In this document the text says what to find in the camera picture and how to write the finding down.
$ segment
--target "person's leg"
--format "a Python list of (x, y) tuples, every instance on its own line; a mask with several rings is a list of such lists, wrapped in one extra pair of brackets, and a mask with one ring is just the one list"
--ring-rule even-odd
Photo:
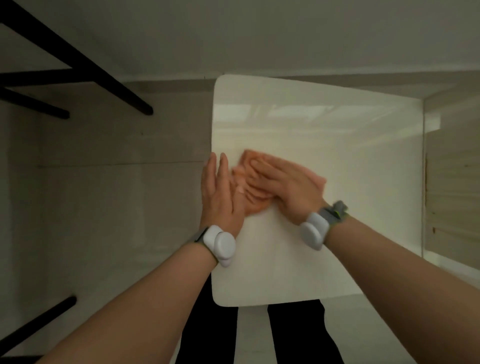
[(238, 307), (222, 307), (212, 297), (212, 276), (202, 288), (182, 332), (176, 364), (233, 364)]
[(268, 306), (276, 361), (284, 363), (343, 363), (325, 328), (320, 300)]

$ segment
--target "hand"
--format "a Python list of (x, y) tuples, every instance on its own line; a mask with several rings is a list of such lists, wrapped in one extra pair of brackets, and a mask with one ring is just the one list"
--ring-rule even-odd
[(314, 175), (308, 177), (306, 168), (284, 159), (266, 156), (265, 161), (253, 160), (252, 167), (261, 175), (260, 178), (248, 178), (247, 183), (271, 192), (279, 197), (278, 208), (295, 225), (306, 221), (312, 212), (328, 206), (319, 183), (314, 180), (325, 179)]
[(213, 152), (202, 171), (202, 204), (200, 228), (217, 225), (237, 237), (245, 219), (245, 196), (243, 188), (238, 186), (232, 197), (225, 153), (220, 155), (218, 174)]

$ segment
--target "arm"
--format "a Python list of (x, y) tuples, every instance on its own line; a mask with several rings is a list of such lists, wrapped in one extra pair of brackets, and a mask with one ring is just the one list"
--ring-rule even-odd
[[(248, 183), (279, 196), (299, 225), (326, 205), (292, 163), (253, 162), (262, 175)], [(353, 217), (335, 225), (325, 245), (418, 363), (480, 362), (480, 291), (395, 244)]]
[[(218, 176), (212, 153), (202, 173), (200, 226), (218, 225), (237, 236), (243, 191), (231, 196), (228, 161)], [(202, 286), (217, 265), (202, 244), (188, 243), (146, 277), (94, 314), (39, 363), (168, 363)]]

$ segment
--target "glossy surface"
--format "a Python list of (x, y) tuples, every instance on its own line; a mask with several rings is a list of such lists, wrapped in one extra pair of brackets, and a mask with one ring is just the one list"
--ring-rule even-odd
[[(327, 178), (325, 199), (419, 254), (420, 100), (330, 85), (225, 75), (214, 92), (212, 150), (231, 164), (251, 148)], [(245, 220), (228, 269), (212, 274), (214, 300), (249, 306), (360, 293), (328, 249), (300, 240), (275, 206)]]

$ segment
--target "white board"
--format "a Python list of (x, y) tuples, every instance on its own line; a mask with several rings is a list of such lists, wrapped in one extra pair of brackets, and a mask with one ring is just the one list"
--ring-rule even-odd
[[(327, 178), (325, 199), (421, 252), (421, 100), (330, 85), (224, 75), (214, 91), (212, 151), (236, 164), (255, 149)], [(276, 206), (248, 217), (230, 267), (212, 273), (221, 306), (360, 293), (335, 256), (305, 246)]]

